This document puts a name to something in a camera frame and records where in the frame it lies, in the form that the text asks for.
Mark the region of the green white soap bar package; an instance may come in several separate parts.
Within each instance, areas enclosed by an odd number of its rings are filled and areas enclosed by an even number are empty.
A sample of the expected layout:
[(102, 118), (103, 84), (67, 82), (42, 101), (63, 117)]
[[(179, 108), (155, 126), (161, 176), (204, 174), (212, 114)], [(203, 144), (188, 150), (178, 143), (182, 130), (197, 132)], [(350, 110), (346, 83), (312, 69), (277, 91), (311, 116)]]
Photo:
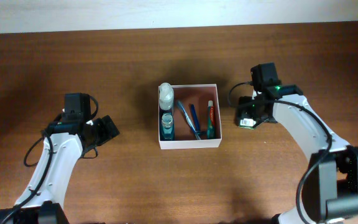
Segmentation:
[(238, 126), (245, 129), (255, 129), (257, 122), (252, 118), (241, 118), (238, 121)]

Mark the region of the green red toothpaste tube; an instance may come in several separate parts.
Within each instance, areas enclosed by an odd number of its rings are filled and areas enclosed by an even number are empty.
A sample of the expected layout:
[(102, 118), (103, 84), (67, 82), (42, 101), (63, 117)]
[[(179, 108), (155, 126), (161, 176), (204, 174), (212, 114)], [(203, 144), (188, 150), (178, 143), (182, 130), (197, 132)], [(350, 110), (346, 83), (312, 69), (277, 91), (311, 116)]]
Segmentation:
[(215, 119), (214, 119), (214, 103), (213, 100), (208, 101), (208, 123), (207, 123), (207, 138), (215, 138)]

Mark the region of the blue disposable razor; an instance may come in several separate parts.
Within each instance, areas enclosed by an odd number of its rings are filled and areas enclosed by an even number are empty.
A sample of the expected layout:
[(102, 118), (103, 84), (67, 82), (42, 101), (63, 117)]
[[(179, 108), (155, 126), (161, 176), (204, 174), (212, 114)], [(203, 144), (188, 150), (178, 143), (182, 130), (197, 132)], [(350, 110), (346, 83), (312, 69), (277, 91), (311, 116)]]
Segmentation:
[(197, 117), (197, 114), (196, 114), (194, 104), (190, 104), (190, 111), (191, 111), (191, 117), (192, 117), (192, 120), (193, 120), (192, 121), (192, 123), (193, 123), (193, 127), (192, 127), (193, 133), (195, 134), (197, 140), (201, 140), (201, 137), (205, 136), (207, 134), (207, 132), (201, 130), (200, 122), (198, 121), (198, 117)]

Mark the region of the blue mouthwash bottle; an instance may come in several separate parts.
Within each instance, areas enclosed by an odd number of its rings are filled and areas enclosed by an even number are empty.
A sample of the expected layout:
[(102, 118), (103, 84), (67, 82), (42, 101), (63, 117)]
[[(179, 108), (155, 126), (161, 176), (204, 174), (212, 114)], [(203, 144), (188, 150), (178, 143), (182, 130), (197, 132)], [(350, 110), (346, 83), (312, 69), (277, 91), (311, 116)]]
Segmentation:
[(164, 113), (161, 117), (161, 136), (164, 141), (173, 141), (175, 138), (174, 120), (171, 113)]

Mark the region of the blue white toothbrush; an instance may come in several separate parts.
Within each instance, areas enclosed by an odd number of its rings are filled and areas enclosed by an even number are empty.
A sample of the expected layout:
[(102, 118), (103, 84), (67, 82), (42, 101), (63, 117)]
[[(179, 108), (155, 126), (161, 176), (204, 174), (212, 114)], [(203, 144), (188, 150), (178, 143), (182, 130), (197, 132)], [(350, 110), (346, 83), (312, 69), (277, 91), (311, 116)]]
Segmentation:
[(183, 116), (184, 116), (188, 126), (190, 127), (192, 133), (195, 135), (195, 138), (197, 140), (201, 140), (201, 137), (199, 136), (197, 130), (195, 129), (195, 126), (194, 126), (191, 118), (189, 117), (188, 113), (186, 112), (185, 107), (183, 106), (183, 103), (180, 100), (177, 100), (177, 106), (180, 109), (180, 111), (183, 113)]

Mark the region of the clear foam soap pump bottle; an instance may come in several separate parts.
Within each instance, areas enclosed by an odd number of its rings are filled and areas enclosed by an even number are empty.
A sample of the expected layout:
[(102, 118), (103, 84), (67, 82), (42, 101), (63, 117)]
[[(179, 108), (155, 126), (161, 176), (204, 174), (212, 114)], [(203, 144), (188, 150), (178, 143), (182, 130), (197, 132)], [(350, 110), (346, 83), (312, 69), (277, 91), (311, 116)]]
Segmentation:
[(159, 107), (161, 110), (170, 111), (174, 107), (174, 90), (169, 83), (159, 86)]

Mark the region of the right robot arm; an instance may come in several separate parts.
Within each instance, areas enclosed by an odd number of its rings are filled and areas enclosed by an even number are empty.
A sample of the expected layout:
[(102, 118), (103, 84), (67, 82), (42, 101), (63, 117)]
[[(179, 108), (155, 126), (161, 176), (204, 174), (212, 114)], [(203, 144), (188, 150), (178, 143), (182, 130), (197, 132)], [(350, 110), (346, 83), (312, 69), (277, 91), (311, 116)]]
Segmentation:
[(273, 216), (272, 223), (342, 223), (358, 216), (358, 146), (329, 128), (296, 85), (255, 88), (236, 108), (242, 128), (280, 123), (308, 161), (295, 207)]

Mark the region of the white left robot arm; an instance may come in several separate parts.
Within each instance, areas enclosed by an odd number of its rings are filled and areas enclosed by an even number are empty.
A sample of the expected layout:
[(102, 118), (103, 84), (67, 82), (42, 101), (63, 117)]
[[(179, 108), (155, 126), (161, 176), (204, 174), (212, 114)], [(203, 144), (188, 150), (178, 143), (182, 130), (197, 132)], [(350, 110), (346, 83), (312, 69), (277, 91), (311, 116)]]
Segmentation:
[(52, 121), (42, 131), (43, 151), (30, 182), (13, 207), (0, 209), (0, 223), (68, 223), (63, 204), (76, 162), (117, 135), (108, 115)]

